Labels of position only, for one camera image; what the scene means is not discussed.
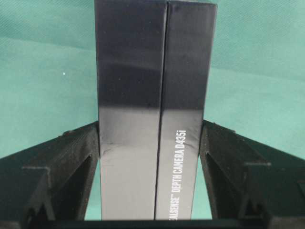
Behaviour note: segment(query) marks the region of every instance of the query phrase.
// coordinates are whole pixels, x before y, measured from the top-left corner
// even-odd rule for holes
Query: fabric background
[[[305,159],[305,1],[212,2],[204,118]],[[98,119],[95,58],[92,0],[0,0],[0,157]],[[193,219],[210,217],[198,169]]]

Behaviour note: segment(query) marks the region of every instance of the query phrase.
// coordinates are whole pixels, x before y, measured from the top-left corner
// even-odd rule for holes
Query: box side
[[[170,1],[156,219],[190,219],[216,5]]]
[[[167,4],[95,0],[102,219],[153,219]]]

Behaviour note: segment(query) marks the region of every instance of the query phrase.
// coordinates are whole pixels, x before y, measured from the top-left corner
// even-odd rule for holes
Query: wrinkled fabric
[[[204,118],[305,159],[305,1],[218,3]],[[0,157],[97,120],[92,0],[0,0]],[[100,219],[95,176],[86,219]],[[198,169],[193,218],[210,218]]]

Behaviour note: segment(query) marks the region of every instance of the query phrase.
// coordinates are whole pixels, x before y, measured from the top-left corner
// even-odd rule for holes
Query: cardboard box
[[[216,6],[95,0],[95,14],[102,219],[190,219]]]

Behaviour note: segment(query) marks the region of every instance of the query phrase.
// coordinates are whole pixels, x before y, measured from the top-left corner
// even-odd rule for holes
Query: green cloth
[[[212,2],[205,119],[305,159],[305,1]],[[0,157],[97,120],[95,58],[92,0],[0,0]],[[100,201],[96,173],[86,219]],[[198,169],[193,219],[210,217]]]

